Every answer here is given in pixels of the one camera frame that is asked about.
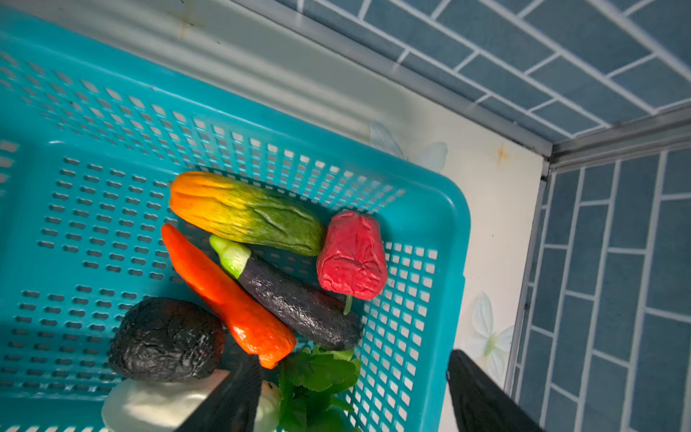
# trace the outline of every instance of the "white vegetable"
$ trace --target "white vegetable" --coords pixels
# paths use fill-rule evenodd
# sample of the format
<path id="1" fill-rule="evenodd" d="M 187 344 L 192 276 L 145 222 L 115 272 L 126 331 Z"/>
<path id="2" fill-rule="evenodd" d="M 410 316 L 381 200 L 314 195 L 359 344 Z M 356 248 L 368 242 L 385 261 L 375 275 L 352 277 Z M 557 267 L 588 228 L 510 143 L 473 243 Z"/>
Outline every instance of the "white vegetable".
<path id="1" fill-rule="evenodd" d="M 210 377 L 192 382 L 141 382 L 126 379 L 108 395 L 101 416 L 112 432 L 172 432 L 228 376 L 215 370 Z M 278 427 L 281 392 L 262 383 L 254 432 L 274 432 Z"/>

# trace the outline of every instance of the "butterfly decal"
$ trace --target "butterfly decal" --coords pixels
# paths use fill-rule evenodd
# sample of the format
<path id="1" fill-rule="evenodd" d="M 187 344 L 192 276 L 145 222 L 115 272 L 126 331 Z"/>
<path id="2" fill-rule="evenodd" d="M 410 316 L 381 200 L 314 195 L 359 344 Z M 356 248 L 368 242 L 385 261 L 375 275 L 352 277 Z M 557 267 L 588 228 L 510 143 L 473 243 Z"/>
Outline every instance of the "butterfly decal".
<path id="1" fill-rule="evenodd" d="M 472 312 L 473 334 L 464 346 L 466 354 L 476 361 L 497 383 L 502 383 L 509 363 L 513 326 L 494 332 L 492 302 L 484 292 L 477 298 Z"/>
<path id="2" fill-rule="evenodd" d="M 435 173 L 442 172 L 448 155 L 448 146 L 445 142 L 433 142 L 422 147 L 414 155 L 406 157 L 391 132 L 382 123 L 370 124 L 370 146 Z"/>

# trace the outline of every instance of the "tile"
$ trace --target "tile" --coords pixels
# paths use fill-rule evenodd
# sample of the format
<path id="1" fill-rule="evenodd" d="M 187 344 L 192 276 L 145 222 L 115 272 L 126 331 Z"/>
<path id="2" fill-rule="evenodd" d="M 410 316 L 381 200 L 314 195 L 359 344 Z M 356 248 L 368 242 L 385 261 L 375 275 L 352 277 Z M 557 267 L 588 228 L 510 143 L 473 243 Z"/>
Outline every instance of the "tile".
<path id="1" fill-rule="evenodd" d="M 605 74 L 650 54 L 586 1 L 546 0 L 526 20 Z"/>
<path id="2" fill-rule="evenodd" d="M 516 356 L 516 361 L 521 362 L 523 359 L 523 343 L 525 341 L 525 335 L 528 334 L 528 320 L 530 318 L 530 309 L 532 308 L 531 302 L 533 301 L 533 287 L 529 286 L 527 289 L 525 297 L 525 307 L 523 322 L 521 323 L 520 340 L 518 342 L 518 356 Z"/>
<path id="3" fill-rule="evenodd" d="M 529 131 L 532 131 L 549 141 L 558 142 L 566 139 L 565 135 L 562 135 L 549 126 L 528 117 L 524 113 L 511 108 L 509 105 L 506 105 L 504 102 L 501 102 L 493 97 L 484 100 L 480 105 L 497 115 L 501 115 L 503 118 L 518 123 Z"/>
<path id="4" fill-rule="evenodd" d="M 429 15 L 434 12 L 441 0 L 404 0 L 407 4 L 411 5 L 420 12 L 424 12 Z"/>
<path id="5" fill-rule="evenodd" d="M 566 251 L 560 249 L 545 249 L 542 255 L 532 324 L 550 332 L 554 331 L 565 259 Z"/>
<path id="6" fill-rule="evenodd" d="M 545 430 L 547 432 L 573 431 L 576 425 L 577 408 L 577 403 L 555 390 L 550 390 Z"/>
<path id="7" fill-rule="evenodd" d="M 546 243 L 566 245 L 569 242 L 579 175 L 580 170 L 556 175 L 549 220 L 547 221 Z"/>
<path id="8" fill-rule="evenodd" d="M 569 133 L 578 133 L 598 126 L 594 121 L 585 117 L 583 114 L 577 113 L 561 102 L 552 102 L 549 105 L 533 111 L 533 114 L 539 115 L 543 119 L 555 126 L 559 126 Z"/>
<path id="9" fill-rule="evenodd" d="M 461 75 L 489 88 L 525 109 L 530 109 L 550 99 L 547 94 L 481 55 L 478 55 L 473 61 L 468 63 L 461 71 Z"/>
<path id="10" fill-rule="evenodd" d="M 497 0 L 497 3 L 517 14 L 521 10 L 524 10 L 532 1 L 533 0 Z"/>
<path id="11" fill-rule="evenodd" d="M 477 87 L 467 84 L 465 81 L 454 77 L 414 54 L 406 56 L 403 66 L 470 100 L 476 100 L 485 94 L 484 91 L 477 89 Z"/>
<path id="12" fill-rule="evenodd" d="M 516 391 L 518 390 L 518 378 L 520 377 L 520 369 L 515 368 L 513 371 L 513 386 L 511 387 L 511 399 L 516 399 Z"/>
<path id="13" fill-rule="evenodd" d="M 691 314 L 691 200 L 663 201 L 653 249 L 647 305 Z"/>
<path id="14" fill-rule="evenodd" d="M 691 82 L 658 59 L 629 69 L 613 79 L 652 106 L 669 105 L 691 97 Z"/>
<path id="15" fill-rule="evenodd" d="M 329 2 L 355 16 L 360 12 L 362 6 L 362 0 L 329 0 Z"/>
<path id="16" fill-rule="evenodd" d="M 336 30 L 342 35 L 377 51 L 379 54 L 382 54 L 391 60 L 398 59 L 403 52 L 403 48 L 397 44 L 394 44 L 393 42 L 374 34 L 363 26 L 350 21 L 348 18 L 342 17 L 333 10 L 325 8 L 312 0 L 305 0 L 303 13 L 315 21 L 318 21 L 325 26 Z"/>
<path id="17" fill-rule="evenodd" d="M 658 159 L 654 155 L 621 163 L 610 246 L 645 247 Z"/>
<path id="18" fill-rule="evenodd" d="M 553 51 L 477 0 L 454 0 L 437 21 L 520 71 Z"/>
<path id="19" fill-rule="evenodd" d="M 691 149 L 671 151 L 667 154 L 663 194 L 691 192 Z"/>
<path id="20" fill-rule="evenodd" d="M 531 332 L 518 405 L 531 419 L 538 422 L 542 412 L 551 349 L 551 337 Z"/>
<path id="21" fill-rule="evenodd" d="M 595 294 L 608 207 L 589 205 L 581 207 L 578 211 L 569 280 L 566 285 L 568 290 Z"/>
<path id="22" fill-rule="evenodd" d="M 585 169 L 581 201 L 606 200 L 612 192 L 614 164 L 599 165 Z"/>
<path id="23" fill-rule="evenodd" d="M 691 324 L 645 316 L 631 404 L 636 431 L 679 430 L 690 341 Z"/>
<path id="24" fill-rule="evenodd" d="M 592 309 L 590 300 L 564 297 L 552 382 L 575 396 L 580 394 Z"/>
<path id="25" fill-rule="evenodd" d="M 386 0 L 372 0 L 365 21 L 451 68 L 471 49 Z"/>
<path id="26" fill-rule="evenodd" d="M 629 370 L 593 356 L 583 409 L 583 431 L 619 432 Z"/>
<path id="27" fill-rule="evenodd" d="M 593 347 L 629 361 L 643 255 L 607 254 Z"/>
<path id="28" fill-rule="evenodd" d="M 618 124 L 647 115 L 563 58 L 549 62 L 531 76 L 608 123 Z"/>
<path id="29" fill-rule="evenodd" d="M 691 64 L 689 17 L 691 1 L 688 0 L 657 0 L 630 16 L 686 64 Z"/>
<path id="30" fill-rule="evenodd" d="M 535 238 L 535 248 L 533 249 L 533 263 L 530 265 L 529 281 L 535 281 L 535 272 L 538 269 L 538 255 L 540 253 L 540 243 L 542 242 L 542 228 L 545 226 L 545 214 L 547 210 L 540 210 L 540 219 L 538 220 L 538 230 Z"/>
<path id="31" fill-rule="evenodd" d="M 624 10 L 627 10 L 634 4 L 638 3 L 639 1 L 641 0 L 609 0 L 611 4 L 615 5 L 622 12 Z"/>
<path id="32" fill-rule="evenodd" d="M 284 5 L 292 8 L 292 9 L 295 9 L 295 10 L 298 9 L 298 0 L 277 0 L 277 1 L 283 3 Z"/>

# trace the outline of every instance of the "teal plastic basket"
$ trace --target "teal plastic basket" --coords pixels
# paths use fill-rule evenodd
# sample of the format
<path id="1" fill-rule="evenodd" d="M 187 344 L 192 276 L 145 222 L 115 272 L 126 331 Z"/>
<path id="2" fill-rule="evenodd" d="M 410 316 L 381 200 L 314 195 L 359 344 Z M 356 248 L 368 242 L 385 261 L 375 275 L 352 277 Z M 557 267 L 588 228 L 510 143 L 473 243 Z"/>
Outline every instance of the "teal plastic basket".
<path id="1" fill-rule="evenodd" d="M 350 421 L 437 429 L 470 233 L 450 180 L 9 8 L 0 55 L 0 431 L 102 430 L 124 313 L 146 295 L 198 301 L 160 240 L 175 223 L 213 256 L 168 208 L 190 169 L 302 200 L 325 223 L 375 215 L 390 278 L 356 308 Z M 315 280 L 314 259 L 257 251 Z"/>

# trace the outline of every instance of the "orange and green gourd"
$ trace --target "orange and green gourd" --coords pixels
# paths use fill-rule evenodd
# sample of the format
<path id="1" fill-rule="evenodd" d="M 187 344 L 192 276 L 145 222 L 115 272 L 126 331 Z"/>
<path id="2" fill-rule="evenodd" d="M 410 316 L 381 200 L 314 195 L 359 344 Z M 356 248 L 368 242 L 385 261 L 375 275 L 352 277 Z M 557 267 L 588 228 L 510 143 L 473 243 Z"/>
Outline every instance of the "orange and green gourd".
<path id="1" fill-rule="evenodd" d="M 316 256 L 325 228 L 301 203 L 212 173 L 189 171 L 171 185 L 179 217 L 219 237 Z"/>

